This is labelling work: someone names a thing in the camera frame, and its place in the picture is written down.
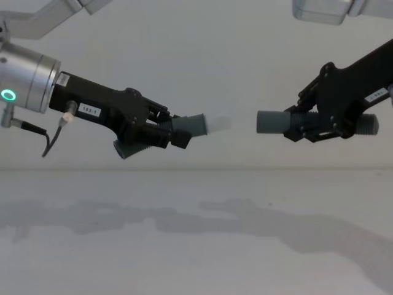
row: green indicator light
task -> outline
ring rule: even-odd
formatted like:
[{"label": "green indicator light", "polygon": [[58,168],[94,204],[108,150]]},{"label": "green indicator light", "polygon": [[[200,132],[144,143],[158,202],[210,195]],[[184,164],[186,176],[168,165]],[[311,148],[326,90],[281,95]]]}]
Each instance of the green indicator light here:
[{"label": "green indicator light", "polygon": [[15,94],[15,92],[13,92],[10,89],[4,89],[1,92],[1,97],[3,97],[3,99],[5,99],[7,101],[14,101],[17,99],[17,95]]}]

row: gray cylindrical object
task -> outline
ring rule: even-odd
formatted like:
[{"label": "gray cylindrical object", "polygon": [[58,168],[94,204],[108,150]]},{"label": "gray cylindrical object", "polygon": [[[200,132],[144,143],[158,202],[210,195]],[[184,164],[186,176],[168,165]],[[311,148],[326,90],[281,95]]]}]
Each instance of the gray cylindrical object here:
[{"label": "gray cylindrical object", "polygon": [[0,99],[31,111],[45,112],[60,62],[4,43],[0,49]]},{"label": "gray cylindrical object", "polygon": [[290,127],[290,112],[259,111],[257,133],[280,134]]},{"label": "gray cylindrical object", "polygon": [[[178,117],[172,119],[172,122],[159,124],[161,128],[172,129],[173,131],[182,130],[191,133],[192,137],[198,137],[208,134],[206,119],[204,114],[192,117]],[[142,152],[151,146],[142,143],[135,143],[132,146],[121,143],[118,140],[114,142],[115,149],[122,159],[127,159],[132,155]]]},{"label": "gray cylindrical object", "polygon": [[[291,114],[290,112],[259,111],[257,116],[257,133],[283,134],[291,128],[300,128],[304,124],[317,122],[318,113],[307,112]],[[357,122],[358,135],[377,135],[378,118],[373,114],[363,114]]]}]

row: white tip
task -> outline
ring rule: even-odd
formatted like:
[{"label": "white tip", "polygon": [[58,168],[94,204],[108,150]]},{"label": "white tip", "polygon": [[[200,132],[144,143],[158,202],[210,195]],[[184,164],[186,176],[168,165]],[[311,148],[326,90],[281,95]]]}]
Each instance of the white tip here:
[{"label": "white tip", "polygon": [[209,133],[229,130],[232,127],[231,118],[228,116],[216,117],[213,120],[206,119],[206,124],[208,125]]}]

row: white wall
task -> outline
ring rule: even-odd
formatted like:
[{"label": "white wall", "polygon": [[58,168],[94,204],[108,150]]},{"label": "white wall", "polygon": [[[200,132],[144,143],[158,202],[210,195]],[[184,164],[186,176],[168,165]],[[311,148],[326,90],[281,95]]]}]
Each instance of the white wall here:
[{"label": "white wall", "polygon": [[[1,0],[33,11],[49,0]],[[122,161],[111,131],[76,120],[49,155],[45,140],[0,129],[0,168],[137,169],[391,167],[390,102],[373,109],[376,138],[292,143],[257,135],[257,110],[284,110],[334,61],[349,66],[392,38],[393,20],[357,17],[342,26],[300,22],[291,0],[113,0],[81,12],[40,41],[18,44],[58,58],[63,69],[115,89],[134,87],[178,115],[228,116],[232,129],[192,140],[186,151],[152,149]],[[47,128],[60,114],[17,111]]]}]

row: label sticker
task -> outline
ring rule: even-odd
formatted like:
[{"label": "label sticker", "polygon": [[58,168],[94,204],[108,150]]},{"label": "label sticker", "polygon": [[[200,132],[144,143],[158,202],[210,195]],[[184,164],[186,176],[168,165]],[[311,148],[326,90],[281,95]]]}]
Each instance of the label sticker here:
[{"label": "label sticker", "polygon": [[101,109],[95,108],[94,106],[89,106],[87,104],[81,103],[79,105],[78,111],[84,112],[85,114],[92,115],[95,117],[99,117],[101,114]]},{"label": "label sticker", "polygon": [[387,91],[386,88],[379,89],[378,91],[374,92],[373,94],[369,95],[368,97],[365,98],[369,103],[374,102],[378,98],[385,96],[389,94],[389,91]]},{"label": "label sticker", "polygon": [[66,87],[68,84],[68,80],[69,80],[69,75],[65,74],[65,73],[61,73],[59,78],[57,79],[56,84]]}]

